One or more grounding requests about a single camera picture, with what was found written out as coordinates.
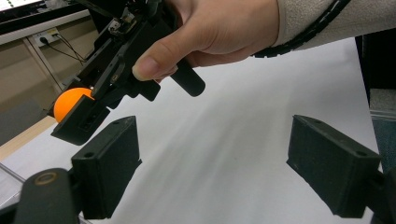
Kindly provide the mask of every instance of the white sleeve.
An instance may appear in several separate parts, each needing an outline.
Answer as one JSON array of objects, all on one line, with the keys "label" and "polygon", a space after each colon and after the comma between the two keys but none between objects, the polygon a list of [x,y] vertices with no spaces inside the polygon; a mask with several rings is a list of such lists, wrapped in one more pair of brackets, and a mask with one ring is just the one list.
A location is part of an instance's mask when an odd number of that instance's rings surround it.
[{"label": "white sleeve", "polygon": [[[314,22],[332,0],[277,0],[279,34],[274,46],[292,40]],[[320,34],[299,49],[396,27],[396,0],[351,0]]]}]

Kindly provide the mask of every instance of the white table surface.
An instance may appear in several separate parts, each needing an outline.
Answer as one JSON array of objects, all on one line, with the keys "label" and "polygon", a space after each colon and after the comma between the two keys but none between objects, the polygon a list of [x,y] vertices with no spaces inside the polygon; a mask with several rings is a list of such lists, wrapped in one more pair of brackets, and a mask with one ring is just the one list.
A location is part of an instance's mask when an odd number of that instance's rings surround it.
[{"label": "white table surface", "polygon": [[[113,218],[94,223],[333,224],[335,217],[286,164],[292,116],[321,119],[377,151],[353,39],[274,59],[196,69],[191,98],[171,78],[154,102],[124,99],[111,120],[136,115],[143,163]],[[53,127],[4,160],[24,178],[70,168],[79,147]]]}]

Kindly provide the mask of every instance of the electrical outlet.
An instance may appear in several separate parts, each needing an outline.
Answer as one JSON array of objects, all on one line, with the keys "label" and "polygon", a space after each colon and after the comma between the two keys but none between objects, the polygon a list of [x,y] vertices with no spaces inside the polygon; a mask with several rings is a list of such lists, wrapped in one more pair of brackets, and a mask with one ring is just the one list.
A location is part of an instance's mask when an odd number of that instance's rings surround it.
[{"label": "electrical outlet", "polygon": [[56,28],[51,28],[49,30],[43,31],[41,33],[32,35],[32,38],[35,40],[37,45],[39,47],[45,46],[46,44],[41,42],[40,38],[44,37],[48,40],[49,43],[55,42],[59,40],[59,37],[57,36],[59,34],[58,30]]}]

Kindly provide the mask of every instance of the black cable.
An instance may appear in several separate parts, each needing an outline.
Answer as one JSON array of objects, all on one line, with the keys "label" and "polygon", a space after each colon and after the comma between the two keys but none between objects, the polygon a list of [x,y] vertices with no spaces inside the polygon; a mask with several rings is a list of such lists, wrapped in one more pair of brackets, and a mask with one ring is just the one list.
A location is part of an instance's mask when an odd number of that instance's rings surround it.
[{"label": "black cable", "polygon": [[322,32],[329,25],[329,23],[341,13],[341,11],[347,6],[349,2],[350,0],[334,0],[319,18],[317,18],[310,26],[308,26],[308,28],[294,37],[291,41],[283,45],[262,49],[259,52],[253,54],[253,56],[256,58],[271,58],[299,48],[301,45]]},{"label": "black cable", "polygon": [[64,36],[62,36],[61,34],[56,34],[56,35],[58,36],[59,39],[61,39],[62,42],[64,42],[64,44],[66,44],[67,47],[73,50],[73,52],[76,54],[76,57],[80,58],[80,62],[84,62],[84,63],[87,62],[84,57],[82,57],[78,52],[74,50],[73,46],[69,43],[69,41],[67,41],[66,38],[64,38]]},{"label": "black cable", "polygon": [[79,58],[76,58],[76,57],[74,57],[74,56],[71,56],[70,54],[65,53],[65,52],[63,52],[63,51],[61,51],[61,50],[58,50],[58,49],[54,48],[53,46],[51,46],[51,45],[50,45],[50,42],[48,41],[48,39],[47,39],[46,37],[40,37],[40,41],[41,41],[43,44],[47,45],[49,48],[51,48],[51,49],[53,49],[53,50],[56,50],[56,51],[58,51],[58,52],[60,52],[60,53],[62,53],[62,54],[64,54],[64,55],[66,55],[66,56],[68,56],[68,57],[70,57],[70,58],[76,59],[76,60],[78,60],[78,61],[81,62],[81,60],[80,60]]}]

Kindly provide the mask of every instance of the wall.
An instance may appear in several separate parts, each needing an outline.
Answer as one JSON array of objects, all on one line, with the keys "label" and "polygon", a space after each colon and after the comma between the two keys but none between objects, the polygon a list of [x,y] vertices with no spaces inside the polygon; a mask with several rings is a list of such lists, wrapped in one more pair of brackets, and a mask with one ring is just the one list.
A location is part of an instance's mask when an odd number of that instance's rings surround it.
[{"label": "wall", "polygon": [[[89,16],[56,28],[82,56],[98,36]],[[60,40],[51,45],[74,55]],[[0,146],[44,118],[65,81],[80,69],[79,61],[39,48],[30,35],[0,45]]]}]

